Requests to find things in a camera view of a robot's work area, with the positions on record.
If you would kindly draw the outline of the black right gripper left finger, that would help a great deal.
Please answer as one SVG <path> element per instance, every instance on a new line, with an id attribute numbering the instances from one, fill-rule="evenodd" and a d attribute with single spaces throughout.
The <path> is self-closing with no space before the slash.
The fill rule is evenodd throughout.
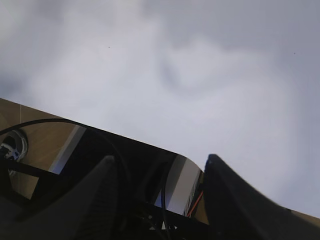
<path id="1" fill-rule="evenodd" d="M 62 180 L 20 207 L 0 199 L 2 240 L 109 240 L 118 201 L 115 158 L 105 156 L 75 184 Z"/>

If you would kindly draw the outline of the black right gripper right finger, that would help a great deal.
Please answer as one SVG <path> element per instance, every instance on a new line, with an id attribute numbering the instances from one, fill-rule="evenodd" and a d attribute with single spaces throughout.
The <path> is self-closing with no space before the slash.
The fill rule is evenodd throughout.
<path id="1" fill-rule="evenodd" d="M 208 156 L 203 194 L 213 240 L 318 240 L 320 229 L 254 189 L 218 155 Z"/>

